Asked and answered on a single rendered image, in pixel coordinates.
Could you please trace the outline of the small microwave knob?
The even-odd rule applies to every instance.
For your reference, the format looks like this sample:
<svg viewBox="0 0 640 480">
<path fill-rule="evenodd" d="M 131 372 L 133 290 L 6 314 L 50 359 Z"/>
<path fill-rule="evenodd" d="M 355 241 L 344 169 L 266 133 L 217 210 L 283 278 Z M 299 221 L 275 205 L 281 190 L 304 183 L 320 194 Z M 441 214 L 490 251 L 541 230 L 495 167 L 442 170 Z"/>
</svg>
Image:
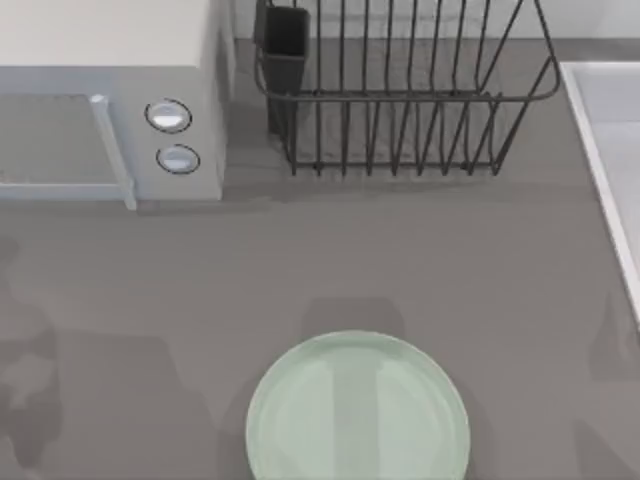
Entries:
<svg viewBox="0 0 640 480">
<path fill-rule="evenodd" d="M 156 152 L 155 158 L 157 165 L 172 175 L 190 175 L 197 171 L 201 164 L 199 154 L 183 144 L 161 148 Z"/>
</svg>

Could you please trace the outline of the pale green plate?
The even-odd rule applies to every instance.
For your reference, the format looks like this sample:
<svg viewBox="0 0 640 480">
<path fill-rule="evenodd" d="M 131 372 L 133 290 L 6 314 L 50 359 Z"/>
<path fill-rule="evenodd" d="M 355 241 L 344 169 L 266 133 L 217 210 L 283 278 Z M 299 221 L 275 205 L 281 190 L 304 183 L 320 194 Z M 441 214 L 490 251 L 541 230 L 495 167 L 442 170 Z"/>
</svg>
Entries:
<svg viewBox="0 0 640 480">
<path fill-rule="evenodd" d="M 253 480 L 465 480 L 469 416 L 450 376 L 393 336 L 346 330 L 280 356 L 250 400 Z"/>
</svg>

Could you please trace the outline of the pale microwave oven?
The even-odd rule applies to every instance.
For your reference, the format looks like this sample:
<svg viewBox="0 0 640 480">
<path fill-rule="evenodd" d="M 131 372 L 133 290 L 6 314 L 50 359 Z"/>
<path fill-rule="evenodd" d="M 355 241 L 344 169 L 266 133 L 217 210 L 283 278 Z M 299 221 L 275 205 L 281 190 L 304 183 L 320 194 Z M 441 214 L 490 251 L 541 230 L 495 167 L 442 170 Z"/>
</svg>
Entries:
<svg viewBox="0 0 640 480">
<path fill-rule="evenodd" d="M 138 205 L 222 196 L 234 38 L 228 0 L 0 0 L 0 94 L 104 94 Z M 147 104 L 192 113 L 178 134 L 152 128 Z M 156 152 L 195 150 L 200 167 L 172 175 Z"/>
</svg>

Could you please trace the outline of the black cutlery holder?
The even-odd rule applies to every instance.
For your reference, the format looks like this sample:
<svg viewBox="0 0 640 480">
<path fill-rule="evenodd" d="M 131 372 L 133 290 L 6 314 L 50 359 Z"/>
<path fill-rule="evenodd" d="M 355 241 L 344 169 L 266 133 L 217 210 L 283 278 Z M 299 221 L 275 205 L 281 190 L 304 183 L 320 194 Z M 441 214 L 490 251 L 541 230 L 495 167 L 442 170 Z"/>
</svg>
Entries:
<svg viewBox="0 0 640 480">
<path fill-rule="evenodd" d="M 309 52 L 310 13 L 298 6 L 279 6 L 272 0 L 256 0 L 254 42 L 264 79 L 268 131 L 284 138 L 292 130 L 295 100 L 302 89 Z"/>
</svg>

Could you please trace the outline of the large microwave knob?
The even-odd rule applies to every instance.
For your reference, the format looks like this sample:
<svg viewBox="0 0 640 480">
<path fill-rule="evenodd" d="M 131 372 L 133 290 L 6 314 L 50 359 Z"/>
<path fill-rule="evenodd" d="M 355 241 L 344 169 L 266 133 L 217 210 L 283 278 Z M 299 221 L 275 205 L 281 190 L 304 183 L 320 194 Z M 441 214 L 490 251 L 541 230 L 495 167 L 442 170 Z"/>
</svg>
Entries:
<svg viewBox="0 0 640 480">
<path fill-rule="evenodd" d="M 193 121 L 192 113 L 185 104 L 168 98 L 147 104 L 144 117 L 152 128 L 166 134 L 183 132 Z"/>
</svg>

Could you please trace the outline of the microwave oven door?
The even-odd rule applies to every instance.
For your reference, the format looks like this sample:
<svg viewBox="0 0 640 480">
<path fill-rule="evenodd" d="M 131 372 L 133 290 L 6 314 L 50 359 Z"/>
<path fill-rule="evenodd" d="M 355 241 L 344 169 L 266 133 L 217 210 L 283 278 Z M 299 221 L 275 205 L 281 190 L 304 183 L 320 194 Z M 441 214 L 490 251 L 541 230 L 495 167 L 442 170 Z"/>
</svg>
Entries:
<svg viewBox="0 0 640 480">
<path fill-rule="evenodd" d="M 0 201 L 124 203 L 91 95 L 0 94 Z"/>
</svg>

